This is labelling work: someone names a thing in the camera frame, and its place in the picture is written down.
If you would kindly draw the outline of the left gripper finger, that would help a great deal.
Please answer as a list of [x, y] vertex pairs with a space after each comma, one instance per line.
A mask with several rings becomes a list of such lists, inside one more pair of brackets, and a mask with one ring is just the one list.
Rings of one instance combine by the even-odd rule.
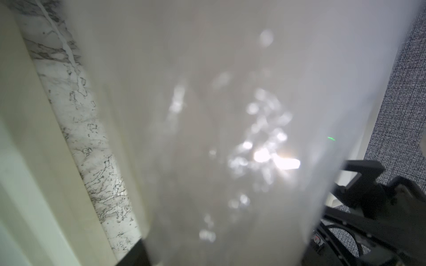
[[144, 246], [144, 242], [140, 239], [133, 248], [119, 261], [116, 266], [151, 266], [151, 262]]

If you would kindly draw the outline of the white plastic wrap roll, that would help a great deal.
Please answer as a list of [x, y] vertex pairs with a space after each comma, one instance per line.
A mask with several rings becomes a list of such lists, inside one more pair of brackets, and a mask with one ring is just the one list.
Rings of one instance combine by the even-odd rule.
[[421, 1], [66, 1], [155, 266], [295, 266]]

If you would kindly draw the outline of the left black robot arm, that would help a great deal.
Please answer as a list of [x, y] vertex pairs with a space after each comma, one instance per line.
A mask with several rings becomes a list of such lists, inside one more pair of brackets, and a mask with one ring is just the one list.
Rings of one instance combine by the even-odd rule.
[[122, 266], [423, 266], [426, 195], [412, 180], [378, 178], [378, 161], [348, 160], [355, 177], [293, 158], [153, 166], [137, 181], [146, 235]]

